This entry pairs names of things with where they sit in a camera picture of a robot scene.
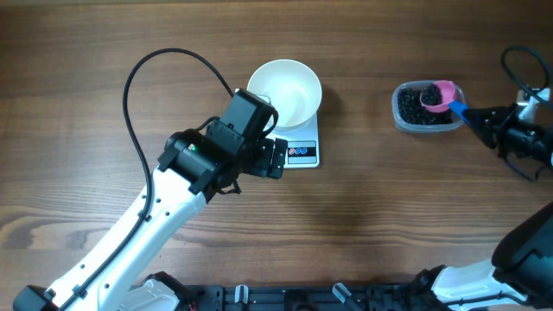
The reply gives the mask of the pink scoop blue handle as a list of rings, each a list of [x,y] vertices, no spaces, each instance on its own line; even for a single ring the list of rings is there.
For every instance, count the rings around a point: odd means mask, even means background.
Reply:
[[[466,122],[463,112],[467,106],[457,99],[457,87],[453,81],[437,80],[423,89],[420,97],[421,106],[434,114],[451,112]]]

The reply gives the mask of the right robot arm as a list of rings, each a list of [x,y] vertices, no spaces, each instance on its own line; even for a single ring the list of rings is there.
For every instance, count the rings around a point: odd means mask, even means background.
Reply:
[[[524,109],[470,109],[453,102],[478,138],[498,151],[530,158],[552,168],[552,133],[524,117]],[[533,214],[509,232],[491,258],[464,267],[438,266],[420,272],[401,296],[407,310],[474,310],[494,305],[535,309],[552,306],[552,206]]]

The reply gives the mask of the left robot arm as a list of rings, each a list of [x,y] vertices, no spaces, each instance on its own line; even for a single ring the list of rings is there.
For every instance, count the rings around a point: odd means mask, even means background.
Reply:
[[[220,117],[174,133],[146,186],[98,244],[48,288],[26,286],[15,310],[116,310],[171,236],[215,194],[236,194],[242,173],[279,179],[287,143],[264,95],[238,89]]]

